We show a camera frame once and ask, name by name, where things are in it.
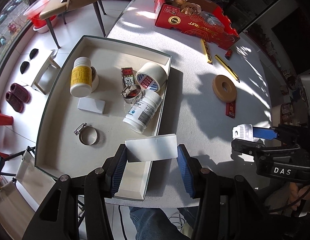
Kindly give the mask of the white power adapter plug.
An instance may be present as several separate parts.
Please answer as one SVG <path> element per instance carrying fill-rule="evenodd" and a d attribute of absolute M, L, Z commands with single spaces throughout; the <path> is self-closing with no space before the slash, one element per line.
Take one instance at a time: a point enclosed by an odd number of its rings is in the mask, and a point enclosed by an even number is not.
<path fill-rule="evenodd" d="M 251 124 L 240 124 L 233 127 L 232 138 L 253 141 L 253 126 Z"/>

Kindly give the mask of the white rectangular block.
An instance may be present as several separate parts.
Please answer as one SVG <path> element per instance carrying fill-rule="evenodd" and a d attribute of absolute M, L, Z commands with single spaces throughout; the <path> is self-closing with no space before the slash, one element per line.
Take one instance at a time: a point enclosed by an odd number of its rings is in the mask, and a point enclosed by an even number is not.
<path fill-rule="evenodd" d="M 103 114 L 105 108 L 105 101 L 92 98 L 80 98 L 77 108 L 82 111 Z"/>
<path fill-rule="evenodd" d="M 125 141 L 129 163 L 173 159 L 178 156 L 175 134 L 129 139 Z"/>

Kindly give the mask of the white bottle yellow label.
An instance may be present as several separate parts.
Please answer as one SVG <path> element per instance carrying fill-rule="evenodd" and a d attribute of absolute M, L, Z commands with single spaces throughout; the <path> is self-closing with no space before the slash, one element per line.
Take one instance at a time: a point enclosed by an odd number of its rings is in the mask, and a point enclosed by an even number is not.
<path fill-rule="evenodd" d="M 74 61 L 71 71 L 70 93 L 76 98 L 83 98 L 92 92 L 91 60 L 79 57 Z"/>

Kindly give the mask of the white tape red printed core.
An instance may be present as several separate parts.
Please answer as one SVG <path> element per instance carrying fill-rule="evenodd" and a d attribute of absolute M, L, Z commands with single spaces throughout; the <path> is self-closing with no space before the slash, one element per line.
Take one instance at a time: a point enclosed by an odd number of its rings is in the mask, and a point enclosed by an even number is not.
<path fill-rule="evenodd" d="M 143 89 L 159 92 L 166 83 L 167 72 L 161 65 L 147 62 L 136 72 L 135 78 Z"/>

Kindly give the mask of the dark red card pack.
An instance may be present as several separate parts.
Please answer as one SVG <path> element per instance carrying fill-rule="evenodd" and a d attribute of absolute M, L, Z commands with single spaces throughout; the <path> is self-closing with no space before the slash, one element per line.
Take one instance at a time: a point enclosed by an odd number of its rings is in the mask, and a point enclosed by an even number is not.
<path fill-rule="evenodd" d="M 226 103 L 226 116 L 235 118 L 236 114 L 236 101 Z"/>

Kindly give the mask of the white bottle grey label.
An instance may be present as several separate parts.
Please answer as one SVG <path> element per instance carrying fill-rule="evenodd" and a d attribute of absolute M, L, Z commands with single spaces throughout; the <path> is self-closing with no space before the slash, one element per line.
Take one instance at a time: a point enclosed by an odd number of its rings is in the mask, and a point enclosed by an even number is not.
<path fill-rule="evenodd" d="M 142 98 L 133 104 L 123 122 L 135 132 L 142 134 L 161 103 L 162 98 L 158 93 L 145 89 L 142 91 Z"/>

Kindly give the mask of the yellow utility knife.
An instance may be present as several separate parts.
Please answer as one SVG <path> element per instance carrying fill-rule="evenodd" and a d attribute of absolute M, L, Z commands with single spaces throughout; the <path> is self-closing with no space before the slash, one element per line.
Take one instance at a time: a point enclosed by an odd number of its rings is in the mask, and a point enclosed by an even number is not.
<path fill-rule="evenodd" d="M 232 77 L 238 82 L 240 83 L 240 79 L 238 77 L 238 75 L 230 68 L 230 66 L 228 66 L 219 55 L 215 55 L 215 59 L 219 62 L 219 64 L 221 64 L 231 75 Z"/>

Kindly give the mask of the cream masking tape roll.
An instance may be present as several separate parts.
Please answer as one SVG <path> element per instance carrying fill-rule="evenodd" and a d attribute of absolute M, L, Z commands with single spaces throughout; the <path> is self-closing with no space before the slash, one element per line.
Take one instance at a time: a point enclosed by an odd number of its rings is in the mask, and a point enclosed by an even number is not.
<path fill-rule="evenodd" d="M 95 67 L 91 66 L 92 70 L 92 92 L 94 92 L 99 85 L 99 76 Z"/>

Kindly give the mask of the small white stool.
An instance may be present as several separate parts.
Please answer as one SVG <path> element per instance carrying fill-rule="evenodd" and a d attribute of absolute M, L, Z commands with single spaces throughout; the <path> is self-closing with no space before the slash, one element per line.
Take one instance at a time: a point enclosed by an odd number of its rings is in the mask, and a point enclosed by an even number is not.
<path fill-rule="evenodd" d="M 28 75 L 29 86 L 43 95 L 48 94 L 60 70 L 61 67 L 51 55 L 31 60 Z"/>

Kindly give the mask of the dark red slippers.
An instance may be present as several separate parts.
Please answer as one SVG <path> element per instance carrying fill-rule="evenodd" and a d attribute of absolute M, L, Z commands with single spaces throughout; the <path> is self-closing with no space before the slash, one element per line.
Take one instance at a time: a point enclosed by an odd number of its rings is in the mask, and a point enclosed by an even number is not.
<path fill-rule="evenodd" d="M 22 113 L 24 104 L 30 102 L 31 95 L 27 89 L 18 83 L 13 83 L 5 94 L 5 100 L 17 113 Z"/>

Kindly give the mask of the red plastic stool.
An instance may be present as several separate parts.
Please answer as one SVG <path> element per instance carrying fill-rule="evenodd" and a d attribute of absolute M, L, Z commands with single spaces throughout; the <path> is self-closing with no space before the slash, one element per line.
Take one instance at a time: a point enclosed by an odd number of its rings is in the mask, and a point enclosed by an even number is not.
<path fill-rule="evenodd" d="M 6 126 L 12 126 L 14 123 L 14 118 L 12 116 L 5 115 L 0 110 L 0 148 L 3 144 L 4 133 Z M 6 158 L 8 156 L 7 153 L 0 152 L 0 156 Z"/>

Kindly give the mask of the black slippers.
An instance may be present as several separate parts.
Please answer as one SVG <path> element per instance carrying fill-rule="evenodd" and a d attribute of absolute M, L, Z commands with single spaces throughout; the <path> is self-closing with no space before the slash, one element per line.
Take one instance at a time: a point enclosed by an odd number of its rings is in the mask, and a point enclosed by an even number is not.
<path fill-rule="evenodd" d="M 29 59 L 26 60 L 26 61 L 23 61 L 23 62 L 21 63 L 21 65 L 20 65 L 20 73 L 21 73 L 21 74 L 24 74 L 24 73 L 27 71 L 27 69 L 29 68 L 29 65 L 30 65 L 31 60 L 33 60 L 33 59 L 36 57 L 36 55 L 38 54 L 38 52 L 39 52 L 39 50 L 38 50 L 37 48 L 34 48 L 34 49 L 32 49 L 32 50 L 30 51 L 30 53 L 29 53 Z"/>

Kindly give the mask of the red cardboard fruit box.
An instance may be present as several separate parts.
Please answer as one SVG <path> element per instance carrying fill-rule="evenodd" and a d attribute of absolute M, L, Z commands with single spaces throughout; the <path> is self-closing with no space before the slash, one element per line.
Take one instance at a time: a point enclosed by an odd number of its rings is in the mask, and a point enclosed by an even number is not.
<path fill-rule="evenodd" d="M 230 19 L 209 0 L 154 0 L 155 26 L 197 36 L 228 50 L 239 39 Z"/>

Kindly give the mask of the red plastic basin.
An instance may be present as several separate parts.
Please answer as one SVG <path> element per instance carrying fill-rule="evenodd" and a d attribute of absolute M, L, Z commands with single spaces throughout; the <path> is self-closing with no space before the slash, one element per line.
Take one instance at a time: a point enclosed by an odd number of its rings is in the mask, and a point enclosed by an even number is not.
<path fill-rule="evenodd" d="M 36 0 L 23 13 L 23 15 L 26 16 L 26 18 L 30 20 L 34 27 L 37 29 L 47 25 L 46 21 L 40 18 L 40 13 L 43 11 L 44 7 L 48 4 L 49 1 L 50 0 Z"/>

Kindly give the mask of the beige chair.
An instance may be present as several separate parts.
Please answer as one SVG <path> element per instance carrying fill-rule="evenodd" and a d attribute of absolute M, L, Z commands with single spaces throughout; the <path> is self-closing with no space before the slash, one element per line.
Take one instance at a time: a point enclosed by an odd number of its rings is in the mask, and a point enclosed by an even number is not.
<path fill-rule="evenodd" d="M 84 6 L 92 4 L 95 10 L 95 14 L 97 16 L 100 28 L 102 30 L 103 35 L 106 35 L 105 28 L 102 21 L 102 14 L 106 14 L 105 9 L 102 5 L 101 0 L 50 0 L 48 4 L 44 7 L 43 11 L 40 13 L 40 18 L 45 20 L 48 26 L 48 30 L 50 31 L 52 38 L 57 46 L 60 48 L 58 44 L 57 37 L 54 33 L 54 29 L 50 22 L 50 17 L 54 15 L 64 15 L 64 13 L 68 11 L 73 11 Z"/>

